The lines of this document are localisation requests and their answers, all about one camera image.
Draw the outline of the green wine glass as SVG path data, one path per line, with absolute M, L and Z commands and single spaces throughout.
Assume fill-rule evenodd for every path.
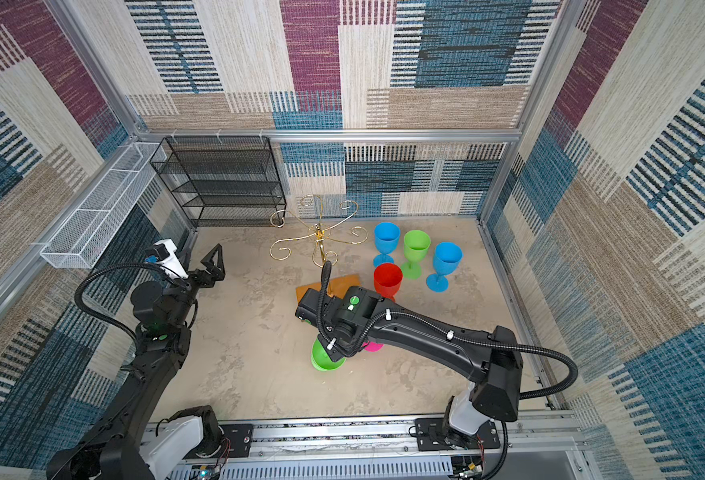
M 316 339 L 314 344 L 312 344 L 312 354 L 310 354 L 310 361 L 312 361 L 312 366 L 318 371 L 330 372 L 338 370 L 346 362 L 346 358 L 342 358 L 338 361 L 332 360 L 328 353 L 326 353 L 326 348 L 322 346 L 322 342 Z
M 422 275 L 421 262 L 425 259 L 432 245 L 427 232 L 411 230 L 404 236 L 404 256 L 406 263 L 402 266 L 404 278 L 418 279 Z

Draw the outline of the red wine glass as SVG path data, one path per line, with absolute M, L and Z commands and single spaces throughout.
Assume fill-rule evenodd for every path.
M 404 279 L 401 268 L 394 263 L 383 263 L 374 271 L 375 290 L 380 296 L 395 300 Z

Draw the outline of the pink wine glass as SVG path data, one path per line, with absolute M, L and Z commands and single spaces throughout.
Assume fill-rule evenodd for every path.
M 364 350 L 368 352 L 378 352 L 384 347 L 383 344 L 376 342 L 366 342 L 364 345 Z

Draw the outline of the blue wine glass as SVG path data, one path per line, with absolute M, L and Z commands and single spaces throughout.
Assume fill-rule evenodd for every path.
M 379 254 L 374 258 L 374 268 L 383 264 L 394 264 L 392 253 L 398 248 L 401 238 L 400 227 L 391 222 L 382 222 L 375 228 L 375 246 Z
M 463 250 L 452 242 L 440 243 L 434 253 L 435 273 L 431 274 L 426 284 L 434 292 L 442 293 L 449 288 L 448 276 L 454 273 L 463 259 Z

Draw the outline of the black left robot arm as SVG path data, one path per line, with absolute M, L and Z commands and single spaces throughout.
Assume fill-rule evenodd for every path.
M 200 263 L 196 270 L 184 269 L 176 250 L 161 241 L 148 250 L 146 261 L 98 270 L 76 288 L 76 307 L 128 334 L 136 352 L 124 366 L 128 376 L 106 412 L 76 447 L 54 454 L 46 468 L 47 478 L 164 479 L 188 454 L 208 458 L 220 452 L 224 433 L 210 406 L 170 416 L 153 440 L 142 441 L 164 390 L 190 354 L 198 292 L 226 277 L 222 245 L 214 246 Z M 144 270 L 162 277 L 134 288 L 130 296 L 132 314 L 138 320 L 134 329 L 84 302 L 90 284 L 120 270 Z

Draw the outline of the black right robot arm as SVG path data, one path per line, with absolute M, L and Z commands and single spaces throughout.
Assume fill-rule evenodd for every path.
M 453 396 L 434 438 L 462 445 L 490 421 L 519 419 L 524 361 L 512 330 L 460 328 L 422 316 L 373 290 L 354 286 L 343 298 L 308 290 L 296 317 L 318 329 L 332 361 L 351 358 L 366 343 L 395 346 L 448 367 L 470 381 Z

